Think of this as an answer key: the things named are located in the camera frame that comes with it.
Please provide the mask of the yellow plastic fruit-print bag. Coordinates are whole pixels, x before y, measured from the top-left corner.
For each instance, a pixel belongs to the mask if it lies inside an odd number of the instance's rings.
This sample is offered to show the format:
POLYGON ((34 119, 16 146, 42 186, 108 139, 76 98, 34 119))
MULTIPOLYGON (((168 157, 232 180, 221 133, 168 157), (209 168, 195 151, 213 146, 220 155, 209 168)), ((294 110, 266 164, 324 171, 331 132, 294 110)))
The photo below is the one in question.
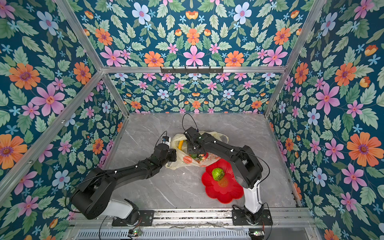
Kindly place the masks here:
POLYGON ((171 170, 187 166, 205 168, 220 159, 219 156, 212 153, 199 154, 193 152, 193 149, 188 146, 187 138, 183 134, 176 134, 174 136, 171 140, 171 148, 176 150, 176 161, 166 164, 166 168, 171 170))

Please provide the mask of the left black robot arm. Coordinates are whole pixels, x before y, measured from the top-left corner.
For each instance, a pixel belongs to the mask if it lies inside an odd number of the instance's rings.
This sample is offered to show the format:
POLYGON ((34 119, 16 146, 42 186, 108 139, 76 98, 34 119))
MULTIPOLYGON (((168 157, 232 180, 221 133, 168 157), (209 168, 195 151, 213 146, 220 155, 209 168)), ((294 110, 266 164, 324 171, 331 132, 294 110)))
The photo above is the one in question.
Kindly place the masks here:
POLYGON ((137 224, 140 219, 139 208, 128 199, 113 200, 112 194, 122 186, 153 177, 168 162, 176 161, 177 153, 170 143, 171 138, 163 136, 154 152, 134 165, 116 170, 102 170, 99 167, 91 170, 74 189, 70 203, 88 220, 111 216, 129 226, 137 224))

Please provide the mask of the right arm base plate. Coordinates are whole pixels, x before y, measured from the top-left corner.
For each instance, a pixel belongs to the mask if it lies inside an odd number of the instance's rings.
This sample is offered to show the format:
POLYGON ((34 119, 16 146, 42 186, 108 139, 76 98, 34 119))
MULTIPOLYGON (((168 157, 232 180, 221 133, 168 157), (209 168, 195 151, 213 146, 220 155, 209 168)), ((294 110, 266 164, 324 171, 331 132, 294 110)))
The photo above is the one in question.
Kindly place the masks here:
POLYGON ((234 226, 272 226, 273 220, 269 209, 261 209, 252 213, 245 208, 232 205, 232 221, 234 226))

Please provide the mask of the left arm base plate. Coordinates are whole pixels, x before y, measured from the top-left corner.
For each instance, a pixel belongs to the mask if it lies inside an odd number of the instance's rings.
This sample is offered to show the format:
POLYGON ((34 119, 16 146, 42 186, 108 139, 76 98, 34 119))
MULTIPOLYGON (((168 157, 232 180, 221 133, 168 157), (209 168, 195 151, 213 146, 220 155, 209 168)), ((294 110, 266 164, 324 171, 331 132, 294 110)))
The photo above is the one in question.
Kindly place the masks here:
POLYGON ((153 210, 134 210, 127 218, 121 219, 114 217, 113 227, 150 227, 154 220, 155 211, 153 210))

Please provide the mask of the red flower-shaped plate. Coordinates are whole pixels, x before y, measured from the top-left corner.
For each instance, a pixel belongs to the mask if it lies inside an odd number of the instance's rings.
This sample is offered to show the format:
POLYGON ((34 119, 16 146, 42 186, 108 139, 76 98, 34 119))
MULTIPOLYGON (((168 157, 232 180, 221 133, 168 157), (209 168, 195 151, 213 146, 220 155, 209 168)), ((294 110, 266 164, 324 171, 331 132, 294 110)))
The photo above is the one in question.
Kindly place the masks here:
POLYGON ((233 200, 241 199, 244 196, 243 187, 236 181, 231 164, 224 159, 206 167, 206 171, 202 175, 202 183, 207 196, 222 204, 230 204, 233 200), (212 177, 212 170, 215 168, 221 168, 226 173, 218 182, 214 181, 212 177))

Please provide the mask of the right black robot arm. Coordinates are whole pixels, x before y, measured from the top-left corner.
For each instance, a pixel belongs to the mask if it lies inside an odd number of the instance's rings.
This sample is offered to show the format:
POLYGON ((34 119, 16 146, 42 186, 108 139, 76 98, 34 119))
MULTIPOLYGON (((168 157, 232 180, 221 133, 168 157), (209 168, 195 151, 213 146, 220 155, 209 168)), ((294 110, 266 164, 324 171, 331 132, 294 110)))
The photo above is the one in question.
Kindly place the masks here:
POLYGON ((184 131, 188 148, 196 154, 210 153, 229 162, 235 180, 245 194, 245 218, 254 225, 261 219, 264 210, 261 201, 260 183, 263 167, 249 146, 236 147, 224 143, 208 133, 200 134, 193 127, 184 131))

